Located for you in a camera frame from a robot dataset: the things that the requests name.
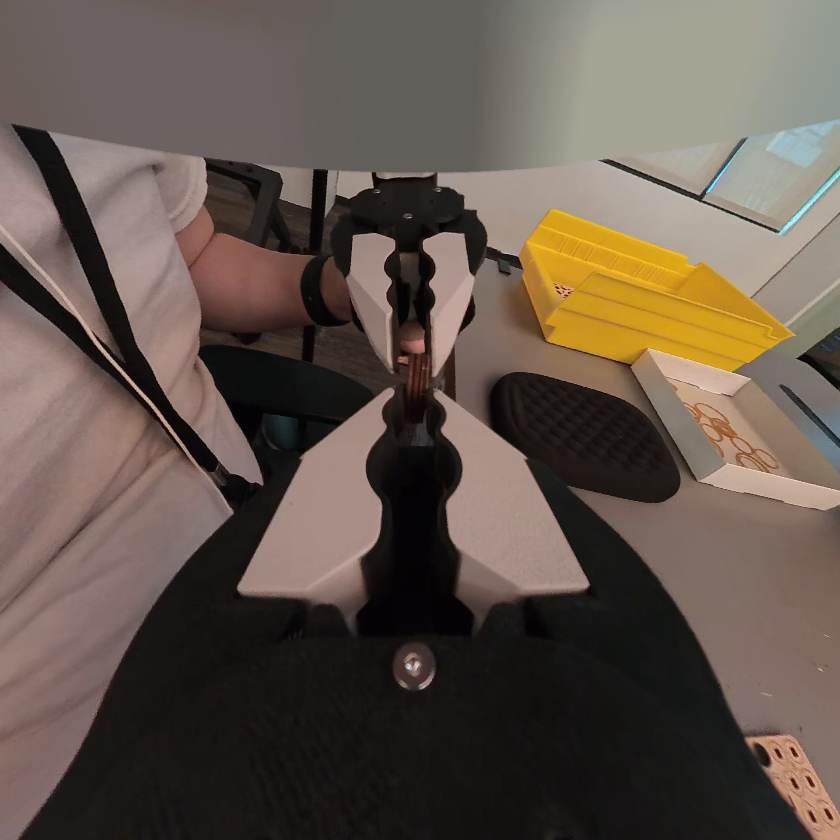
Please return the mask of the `yellow plastic bin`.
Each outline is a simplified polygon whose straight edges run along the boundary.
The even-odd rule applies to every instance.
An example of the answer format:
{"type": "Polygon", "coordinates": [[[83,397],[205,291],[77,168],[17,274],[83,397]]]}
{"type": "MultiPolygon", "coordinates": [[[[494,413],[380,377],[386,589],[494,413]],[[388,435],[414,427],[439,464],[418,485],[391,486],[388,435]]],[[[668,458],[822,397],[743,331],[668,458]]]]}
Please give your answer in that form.
{"type": "Polygon", "coordinates": [[[624,364],[656,350],[734,372],[794,333],[708,265],[560,210],[520,252],[544,339],[624,364]]]}

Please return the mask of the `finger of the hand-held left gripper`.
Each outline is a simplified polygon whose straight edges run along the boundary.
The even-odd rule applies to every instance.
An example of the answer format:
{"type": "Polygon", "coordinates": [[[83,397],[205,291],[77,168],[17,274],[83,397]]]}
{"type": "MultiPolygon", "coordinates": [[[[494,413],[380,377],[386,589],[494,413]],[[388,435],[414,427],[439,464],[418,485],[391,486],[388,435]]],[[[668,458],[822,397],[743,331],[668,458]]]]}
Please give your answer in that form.
{"type": "Polygon", "coordinates": [[[475,275],[469,269],[466,237],[439,233],[423,242],[433,273],[424,289],[425,341],[429,377],[438,378],[459,336],[473,296],[475,275]]]}
{"type": "Polygon", "coordinates": [[[400,353],[394,280],[386,272],[396,244],[383,234],[354,234],[347,277],[353,310],[376,356],[395,375],[400,353]]]}

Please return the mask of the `black wristband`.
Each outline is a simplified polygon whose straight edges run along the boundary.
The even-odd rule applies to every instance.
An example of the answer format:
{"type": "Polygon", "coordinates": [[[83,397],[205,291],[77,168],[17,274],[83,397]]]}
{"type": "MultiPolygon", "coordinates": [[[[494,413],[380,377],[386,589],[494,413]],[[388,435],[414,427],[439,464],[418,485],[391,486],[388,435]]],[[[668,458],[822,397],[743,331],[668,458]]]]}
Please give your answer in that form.
{"type": "Polygon", "coordinates": [[[300,294],[303,307],[314,326],[336,328],[348,324],[350,320],[336,317],[323,297],[322,273],[329,259],[327,255],[310,258],[301,273],[300,294]]]}

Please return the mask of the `person's white shirt torso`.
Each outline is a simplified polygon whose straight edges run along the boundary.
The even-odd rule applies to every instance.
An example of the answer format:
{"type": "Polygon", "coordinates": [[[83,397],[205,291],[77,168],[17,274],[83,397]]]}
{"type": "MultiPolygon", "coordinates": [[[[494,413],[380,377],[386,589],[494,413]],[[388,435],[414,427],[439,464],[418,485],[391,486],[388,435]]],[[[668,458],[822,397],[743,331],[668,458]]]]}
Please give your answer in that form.
{"type": "MultiPolygon", "coordinates": [[[[260,481],[198,358],[200,302],[175,241],[203,207],[203,160],[51,138],[158,382],[227,469],[260,481]]],[[[147,612],[231,510],[121,385],[4,287],[1,356],[1,818],[17,838],[147,612]]]]}

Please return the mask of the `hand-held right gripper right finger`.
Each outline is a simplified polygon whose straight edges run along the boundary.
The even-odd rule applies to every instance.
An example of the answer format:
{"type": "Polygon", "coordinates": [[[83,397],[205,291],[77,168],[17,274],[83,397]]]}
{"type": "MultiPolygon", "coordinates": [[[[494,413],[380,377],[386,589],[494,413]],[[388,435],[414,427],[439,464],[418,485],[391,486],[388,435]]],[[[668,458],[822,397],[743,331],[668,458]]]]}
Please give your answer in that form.
{"type": "Polygon", "coordinates": [[[455,596],[475,626],[498,603],[585,592],[589,581],[526,457],[445,394],[436,403],[460,466],[445,502],[459,557],[455,596]]]}

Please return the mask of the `perforated wooden parts sheet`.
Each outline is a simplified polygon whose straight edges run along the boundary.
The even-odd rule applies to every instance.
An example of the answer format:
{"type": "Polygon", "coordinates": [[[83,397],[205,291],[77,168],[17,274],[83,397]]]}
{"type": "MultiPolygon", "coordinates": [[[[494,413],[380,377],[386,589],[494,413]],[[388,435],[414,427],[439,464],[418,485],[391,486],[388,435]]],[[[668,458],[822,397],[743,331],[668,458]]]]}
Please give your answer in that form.
{"type": "Polygon", "coordinates": [[[838,810],[802,745],[788,734],[747,736],[745,741],[810,836],[838,839],[838,810]]]}

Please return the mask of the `black textured wrist rest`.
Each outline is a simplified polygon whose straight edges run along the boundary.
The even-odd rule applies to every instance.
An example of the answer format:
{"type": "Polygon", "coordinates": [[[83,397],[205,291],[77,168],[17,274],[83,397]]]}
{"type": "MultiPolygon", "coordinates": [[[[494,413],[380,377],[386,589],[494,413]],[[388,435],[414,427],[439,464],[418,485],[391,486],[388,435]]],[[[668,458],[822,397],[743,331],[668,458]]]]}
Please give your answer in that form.
{"type": "Polygon", "coordinates": [[[513,372],[490,389],[492,429],[569,486],[659,503],[680,473],[653,422],[634,405],[547,375],[513,372]]]}

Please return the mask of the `grey stand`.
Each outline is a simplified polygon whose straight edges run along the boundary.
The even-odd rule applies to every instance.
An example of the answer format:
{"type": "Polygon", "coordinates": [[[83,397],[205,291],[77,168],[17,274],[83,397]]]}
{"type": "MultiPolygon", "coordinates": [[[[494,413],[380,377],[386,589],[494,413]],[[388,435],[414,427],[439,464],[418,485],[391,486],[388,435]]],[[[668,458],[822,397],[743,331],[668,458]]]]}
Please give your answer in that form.
{"type": "Polygon", "coordinates": [[[811,366],[768,351],[736,373],[754,381],[820,454],[839,468],[839,391],[811,366]]]}

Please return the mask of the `person's left forearm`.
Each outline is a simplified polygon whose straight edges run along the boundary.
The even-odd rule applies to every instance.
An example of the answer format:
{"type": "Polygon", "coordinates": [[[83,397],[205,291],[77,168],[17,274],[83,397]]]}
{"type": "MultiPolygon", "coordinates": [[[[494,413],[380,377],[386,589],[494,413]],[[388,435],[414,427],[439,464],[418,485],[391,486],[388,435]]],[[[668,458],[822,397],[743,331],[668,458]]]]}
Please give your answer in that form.
{"type": "Polygon", "coordinates": [[[264,333],[312,325],[301,297],[309,256],[278,253],[220,234],[205,206],[175,235],[204,329],[264,333]]]}

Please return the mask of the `white cardboard box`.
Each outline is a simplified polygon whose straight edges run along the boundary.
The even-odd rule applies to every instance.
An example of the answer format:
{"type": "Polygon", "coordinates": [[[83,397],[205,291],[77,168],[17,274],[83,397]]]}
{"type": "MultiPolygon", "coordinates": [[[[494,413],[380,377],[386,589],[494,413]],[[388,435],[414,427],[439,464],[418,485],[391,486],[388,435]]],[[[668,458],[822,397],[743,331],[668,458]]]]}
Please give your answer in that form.
{"type": "Polygon", "coordinates": [[[656,350],[646,350],[632,371],[697,481],[801,508],[838,508],[839,468],[750,378],[656,350]],[[780,461],[779,472],[724,460],[683,402],[708,403],[727,415],[741,436],[780,461]]]}

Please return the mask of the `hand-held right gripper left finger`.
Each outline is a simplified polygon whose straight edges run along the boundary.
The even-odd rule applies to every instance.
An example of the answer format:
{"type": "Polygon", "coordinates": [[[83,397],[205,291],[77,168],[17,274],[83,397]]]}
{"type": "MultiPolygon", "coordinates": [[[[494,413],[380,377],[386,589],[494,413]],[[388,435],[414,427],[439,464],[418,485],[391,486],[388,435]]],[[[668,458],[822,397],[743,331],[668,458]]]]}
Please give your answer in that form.
{"type": "Polygon", "coordinates": [[[336,606],[352,629],[368,601],[362,559],[382,529],[366,462],[396,389],[376,396],[303,455],[238,584],[242,596],[336,606]]]}

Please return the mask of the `round wooden gear part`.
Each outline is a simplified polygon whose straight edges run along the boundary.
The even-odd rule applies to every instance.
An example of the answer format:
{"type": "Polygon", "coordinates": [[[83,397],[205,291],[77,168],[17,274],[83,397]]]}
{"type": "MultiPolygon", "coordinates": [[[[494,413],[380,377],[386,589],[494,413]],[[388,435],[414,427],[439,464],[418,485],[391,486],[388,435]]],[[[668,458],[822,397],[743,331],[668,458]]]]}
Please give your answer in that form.
{"type": "Polygon", "coordinates": [[[424,422],[429,393],[434,389],[430,353],[410,356],[409,365],[403,368],[405,376],[402,384],[403,422],[407,426],[424,422]]]}

